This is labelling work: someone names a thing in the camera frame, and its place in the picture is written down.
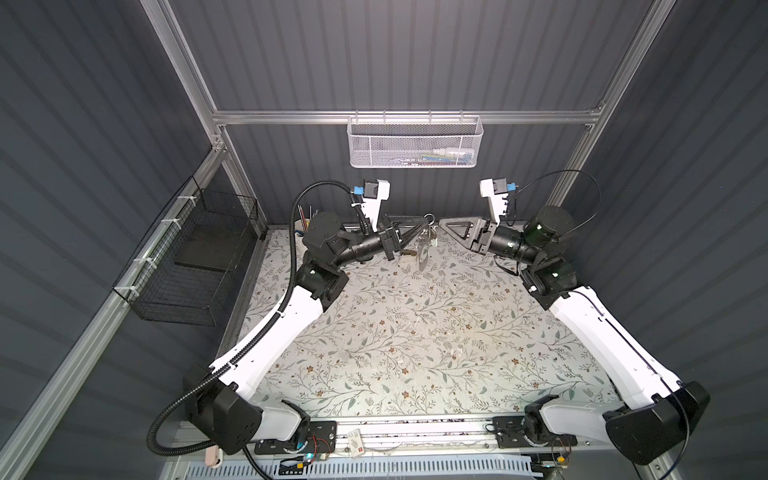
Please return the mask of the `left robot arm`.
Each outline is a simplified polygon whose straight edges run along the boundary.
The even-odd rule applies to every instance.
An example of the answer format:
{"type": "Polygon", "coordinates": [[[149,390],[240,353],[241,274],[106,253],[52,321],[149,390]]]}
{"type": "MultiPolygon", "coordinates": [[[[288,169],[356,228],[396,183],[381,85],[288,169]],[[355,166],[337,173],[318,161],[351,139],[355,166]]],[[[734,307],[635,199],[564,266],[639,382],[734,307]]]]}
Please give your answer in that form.
{"type": "Polygon", "coordinates": [[[258,440],[302,448],[309,435],[309,414],[288,400],[256,403],[257,387],[295,338],[340,296],[349,281],[345,265],[368,262],[378,253],[394,259],[431,223],[423,217],[405,231],[384,223],[364,234],[346,230],[335,213],[317,214],[301,239],[306,251],[286,294],[269,316],[213,362],[213,370],[226,371],[186,401],[189,421],[228,455],[258,440]]]}

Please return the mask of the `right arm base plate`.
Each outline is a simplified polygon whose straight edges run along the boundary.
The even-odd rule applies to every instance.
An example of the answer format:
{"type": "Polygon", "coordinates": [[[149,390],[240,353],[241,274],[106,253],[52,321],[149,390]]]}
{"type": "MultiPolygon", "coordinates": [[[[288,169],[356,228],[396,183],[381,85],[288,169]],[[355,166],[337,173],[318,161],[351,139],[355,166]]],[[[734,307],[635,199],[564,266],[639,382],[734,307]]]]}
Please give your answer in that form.
{"type": "Polygon", "coordinates": [[[495,416],[486,426],[499,448],[550,447],[563,446],[566,449],[578,444],[578,439],[570,434],[554,434],[538,420],[525,415],[495,416]]]}

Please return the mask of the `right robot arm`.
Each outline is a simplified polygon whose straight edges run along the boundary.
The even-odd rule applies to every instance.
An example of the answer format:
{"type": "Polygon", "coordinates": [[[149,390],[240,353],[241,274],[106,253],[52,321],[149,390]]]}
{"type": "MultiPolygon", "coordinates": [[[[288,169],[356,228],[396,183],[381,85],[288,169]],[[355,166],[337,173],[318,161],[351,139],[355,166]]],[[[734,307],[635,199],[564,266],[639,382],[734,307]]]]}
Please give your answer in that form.
{"type": "Polygon", "coordinates": [[[501,219],[443,219],[464,248],[520,265],[528,294],[563,323],[604,370],[619,398],[578,402],[546,394],[525,408],[522,430],[535,446],[574,436],[610,443],[637,465],[648,465],[676,445],[687,446],[711,396],[698,382],[682,382],[610,313],[594,289],[582,285],[562,253],[576,229],[572,216],[542,207],[522,229],[501,219]]]}

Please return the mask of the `small white tag device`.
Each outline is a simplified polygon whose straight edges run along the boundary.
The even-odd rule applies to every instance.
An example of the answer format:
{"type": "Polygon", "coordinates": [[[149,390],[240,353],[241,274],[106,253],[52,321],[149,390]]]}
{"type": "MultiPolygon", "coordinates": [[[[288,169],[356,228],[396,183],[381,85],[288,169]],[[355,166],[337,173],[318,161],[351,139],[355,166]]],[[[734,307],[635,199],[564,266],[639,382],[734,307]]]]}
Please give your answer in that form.
{"type": "Polygon", "coordinates": [[[346,434],[347,446],[345,451],[352,458],[357,458],[365,454],[365,447],[359,429],[353,429],[346,434]]]}

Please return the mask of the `pens in mug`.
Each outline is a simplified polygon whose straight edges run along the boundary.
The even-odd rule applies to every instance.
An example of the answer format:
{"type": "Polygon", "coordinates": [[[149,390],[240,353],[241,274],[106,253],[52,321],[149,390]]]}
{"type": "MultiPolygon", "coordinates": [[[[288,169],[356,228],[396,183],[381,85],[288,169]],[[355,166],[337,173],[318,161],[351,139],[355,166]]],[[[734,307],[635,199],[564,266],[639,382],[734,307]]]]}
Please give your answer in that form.
{"type": "Polygon", "coordinates": [[[302,232],[306,232],[309,229],[311,222],[311,209],[305,210],[302,205],[297,207],[299,214],[299,225],[302,232]]]}

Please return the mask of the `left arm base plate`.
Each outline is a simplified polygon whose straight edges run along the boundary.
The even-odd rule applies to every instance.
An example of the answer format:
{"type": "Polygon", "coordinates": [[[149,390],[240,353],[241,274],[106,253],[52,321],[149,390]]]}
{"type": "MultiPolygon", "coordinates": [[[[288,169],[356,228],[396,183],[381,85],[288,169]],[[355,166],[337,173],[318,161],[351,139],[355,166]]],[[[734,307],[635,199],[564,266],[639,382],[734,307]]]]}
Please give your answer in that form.
{"type": "Polygon", "coordinates": [[[330,454],[335,451],[337,430],[336,421],[311,420],[300,425],[298,432],[288,440],[256,440],[253,443],[253,452],[256,455],[330,454]]]}

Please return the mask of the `silver metal key holder plate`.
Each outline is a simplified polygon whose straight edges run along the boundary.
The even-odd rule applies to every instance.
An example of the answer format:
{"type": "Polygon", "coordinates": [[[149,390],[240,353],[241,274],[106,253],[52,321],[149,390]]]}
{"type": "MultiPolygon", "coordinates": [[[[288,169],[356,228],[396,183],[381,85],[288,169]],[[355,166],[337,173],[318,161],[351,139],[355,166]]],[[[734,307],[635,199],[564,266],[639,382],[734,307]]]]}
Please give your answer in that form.
{"type": "Polygon", "coordinates": [[[427,269],[430,251],[436,245],[437,232],[433,226],[425,228],[416,239],[416,253],[418,270],[424,272],[427,269]]]}

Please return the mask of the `pink white small device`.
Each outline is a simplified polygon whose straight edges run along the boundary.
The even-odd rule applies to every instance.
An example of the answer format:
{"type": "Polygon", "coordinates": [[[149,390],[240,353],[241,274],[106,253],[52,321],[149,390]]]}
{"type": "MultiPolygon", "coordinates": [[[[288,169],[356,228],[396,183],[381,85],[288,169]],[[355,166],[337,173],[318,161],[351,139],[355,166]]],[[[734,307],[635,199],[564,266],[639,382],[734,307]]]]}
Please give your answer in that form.
{"type": "Polygon", "coordinates": [[[223,462],[223,451],[219,448],[208,448],[205,452],[204,462],[208,468],[219,468],[223,462]]]}

